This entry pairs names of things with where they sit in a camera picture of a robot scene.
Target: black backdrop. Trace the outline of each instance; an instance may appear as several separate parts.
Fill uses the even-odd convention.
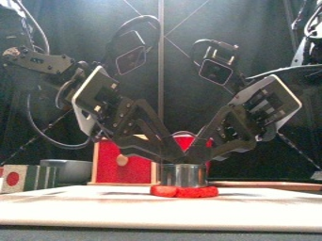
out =
[[[165,57],[164,65],[164,122],[174,133],[181,130],[197,133],[230,94],[201,79],[190,65],[189,53],[200,39],[214,39],[240,45],[240,69],[246,76],[288,67],[295,50],[291,40],[287,3],[296,14],[303,0],[165,0]],[[47,34],[53,55],[67,54],[77,60],[101,60],[108,41],[120,26],[140,14],[160,16],[158,0],[26,0],[26,7]],[[121,77],[122,93],[148,99],[158,110],[158,56],[156,49],[148,64]],[[11,80],[2,81],[2,160],[6,160],[34,136],[26,122],[22,97],[15,95]],[[45,126],[61,113],[49,100],[35,103],[39,123]],[[308,133],[308,114],[297,117],[295,138],[312,158],[321,158],[321,148],[312,150],[319,140],[303,139]],[[295,133],[295,126],[287,132]],[[70,115],[51,130],[61,141],[78,143],[85,135],[78,131],[75,117]],[[37,164],[45,158],[93,160],[94,145],[79,151],[66,151],[39,139],[13,159],[13,163]],[[261,143],[257,150],[233,154],[225,162],[213,164],[214,178],[308,178],[313,165],[276,138]]]

